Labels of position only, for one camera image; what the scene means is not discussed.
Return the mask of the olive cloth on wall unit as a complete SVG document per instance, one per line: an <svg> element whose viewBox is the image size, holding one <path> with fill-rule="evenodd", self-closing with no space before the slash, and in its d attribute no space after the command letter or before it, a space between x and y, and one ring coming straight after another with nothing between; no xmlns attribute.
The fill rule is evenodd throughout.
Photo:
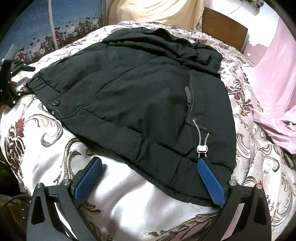
<svg viewBox="0 0 296 241"><path fill-rule="evenodd" d="M261 8L264 5L264 0L246 0L246 1L257 8Z"/></svg>

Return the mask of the black padded jacket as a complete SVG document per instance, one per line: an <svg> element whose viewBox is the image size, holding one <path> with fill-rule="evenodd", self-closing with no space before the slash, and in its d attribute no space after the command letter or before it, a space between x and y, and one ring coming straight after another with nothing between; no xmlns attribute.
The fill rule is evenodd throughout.
<svg viewBox="0 0 296 241"><path fill-rule="evenodd" d="M124 28L40 70L27 87L67 130L120 156L165 194L217 206L199 159L224 186L235 166L222 55L164 29Z"/></svg>

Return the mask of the yellow hanging sheet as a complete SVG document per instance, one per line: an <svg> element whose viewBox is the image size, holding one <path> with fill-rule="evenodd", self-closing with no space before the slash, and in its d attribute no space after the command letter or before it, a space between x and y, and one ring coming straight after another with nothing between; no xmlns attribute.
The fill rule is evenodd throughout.
<svg viewBox="0 0 296 241"><path fill-rule="evenodd" d="M204 1L107 1L108 24L121 21L158 22L185 30L196 30Z"/></svg>

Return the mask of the blue fabric wardrobe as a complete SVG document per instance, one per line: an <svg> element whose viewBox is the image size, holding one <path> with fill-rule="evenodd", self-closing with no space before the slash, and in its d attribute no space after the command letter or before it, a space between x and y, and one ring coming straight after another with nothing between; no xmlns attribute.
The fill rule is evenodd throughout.
<svg viewBox="0 0 296 241"><path fill-rule="evenodd" d="M33 1L1 36L1 58L16 44L16 60L37 62L103 27L104 7L104 1Z"/></svg>

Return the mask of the pink curtain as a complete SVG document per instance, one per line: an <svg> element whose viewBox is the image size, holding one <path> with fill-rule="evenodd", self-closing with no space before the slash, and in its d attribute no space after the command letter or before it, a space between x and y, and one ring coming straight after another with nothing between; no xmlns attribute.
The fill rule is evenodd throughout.
<svg viewBox="0 0 296 241"><path fill-rule="evenodd" d="M259 102L253 118L272 141L295 154L295 39L282 19L259 63L247 72Z"/></svg>

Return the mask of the floral satin bed cover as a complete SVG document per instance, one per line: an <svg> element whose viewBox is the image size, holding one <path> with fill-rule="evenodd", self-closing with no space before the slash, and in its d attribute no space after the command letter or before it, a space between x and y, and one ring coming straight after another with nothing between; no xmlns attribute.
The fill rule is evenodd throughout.
<svg viewBox="0 0 296 241"><path fill-rule="evenodd" d="M295 214L295 170L288 166L290 158L253 120L260 105L244 74L253 64L206 33L171 26L166 30L222 54L221 77L229 92L237 140L232 178L241 185L263 186L276 239ZM52 186L72 178L93 156L99 156L103 173L82 213L100 240L197 240L217 213L172 199L118 157L85 145L31 94L12 108L1 105L1 151L1 163L10 166L28 193L39 182Z"/></svg>

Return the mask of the brown wooden headboard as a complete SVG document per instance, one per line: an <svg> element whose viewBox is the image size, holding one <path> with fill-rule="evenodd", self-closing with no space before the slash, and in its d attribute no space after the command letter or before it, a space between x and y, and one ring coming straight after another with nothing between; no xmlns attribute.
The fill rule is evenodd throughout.
<svg viewBox="0 0 296 241"><path fill-rule="evenodd" d="M221 40L243 53L248 29L237 21L205 7L202 15L202 32Z"/></svg>

